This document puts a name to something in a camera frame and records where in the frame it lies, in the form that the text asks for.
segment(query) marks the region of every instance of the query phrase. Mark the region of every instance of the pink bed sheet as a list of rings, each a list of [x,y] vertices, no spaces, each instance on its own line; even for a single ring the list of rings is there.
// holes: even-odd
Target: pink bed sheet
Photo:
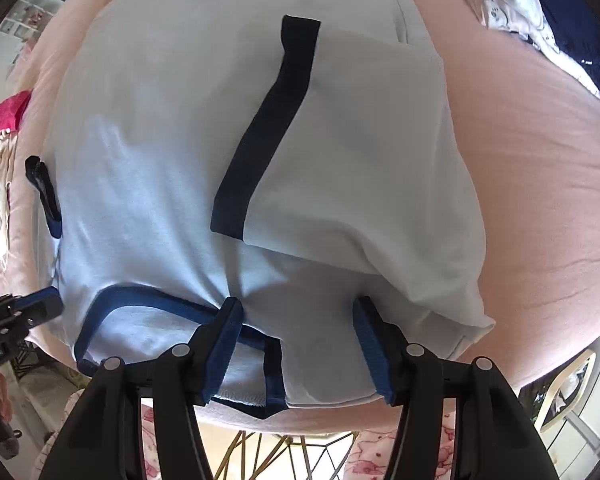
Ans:
[[[34,88],[11,186],[11,254],[0,294],[37,289],[31,243],[34,191],[24,160],[41,151],[68,63],[111,0],[67,0],[24,67]],[[463,356],[488,355],[513,387],[543,375],[600,335],[600,101],[528,45],[481,27],[465,0],[415,0],[445,63],[458,145],[487,234],[480,277],[495,329]],[[68,365],[44,328],[32,338]],[[394,428],[399,410],[290,410],[256,421],[223,406],[203,418],[260,431]]]

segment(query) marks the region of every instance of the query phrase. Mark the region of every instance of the red cloth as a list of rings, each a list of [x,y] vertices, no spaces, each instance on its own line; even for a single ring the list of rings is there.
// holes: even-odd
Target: red cloth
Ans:
[[[24,110],[31,99],[31,90],[23,90],[0,103],[0,134],[4,131],[17,132]]]

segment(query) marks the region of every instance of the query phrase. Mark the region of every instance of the pink mattress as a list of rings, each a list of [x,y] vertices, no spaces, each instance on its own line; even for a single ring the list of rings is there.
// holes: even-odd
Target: pink mattress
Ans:
[[[39,154],[68,63],[111,0],[68,0],[24,66],[18,88],[34,88],[19,133],[11,185],[11,254],[0,294],[37,290],[31,243],[36,195],[24,160]],[[600,335],[600,101],[541,54],[479,25],[465,0],[415,0],[445,63],[462,156],[477,189],[487,235],[480,277],[495,329],[464,359],[487,355],[513,387],[567,360]],[[44,327],[32,338],[73,365]],[[289,410],[256,421],[224,406],[206,420],[284,433],[390,428],[399,410]]]

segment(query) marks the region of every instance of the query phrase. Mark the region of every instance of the blue gripper pad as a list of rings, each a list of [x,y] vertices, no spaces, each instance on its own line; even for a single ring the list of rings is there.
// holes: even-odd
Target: blue gripper pad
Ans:
[[[353,328],[365,356],[366,366],[376,386],[376,392],[384,401],[392,405],[396,392],[391,381],[391,365],[382,343],[381,326],[384,324],[371,299],[367,296],[357,298],[353,303]]]
[[[229,309],[228,314],[224,313],[225,309]],[[208,352],[204,363],[204,383],[202,391],[200,391],[200,396],[205,404],[220,390],[220,385],[222,384],[226,370],[229,367],[229,361],[234,354],[235,345],[238,341],[238,336],[240,335],[240,329],[242,328],[242,321],[244,320],[244,310],[242,309],[240,301],[235,298],[227,298],[224,300],[222,308],[216,315],[216,319],[209,325],[216,320],[220,322],[220,319],[218,318],[225,319],[216,340],[212,343],[212,347]],[[196,333],[206,326],[207,325],[200,326],[196,330]]]

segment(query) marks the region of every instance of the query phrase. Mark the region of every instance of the silver pin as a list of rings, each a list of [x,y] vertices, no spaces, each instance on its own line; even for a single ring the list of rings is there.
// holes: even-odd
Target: silver pin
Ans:
[[[487,359],[486,357],[478,357],[475,360],[475,365],[480,368],[480,370],[491,370],[493,368],[493,362],[491,359]]]
[[[184,357],[185,355],[187,355],[189,353],[189,350],[191,350],[189,348],[189,345],[185,345],[183,343],[183,344],[179,344],[179,345],[174,346],[171,349],[171,353],[173,355],[175,355],[176,357]]]
[[[105,370],[115,370],[120,366],[120,359],[118,357],[110,357],[106,361],[104,361]]]
[[[407,354],[413,357],[420,357],[424,355],[424,348],[416,343],[411,343],[407,345]]]

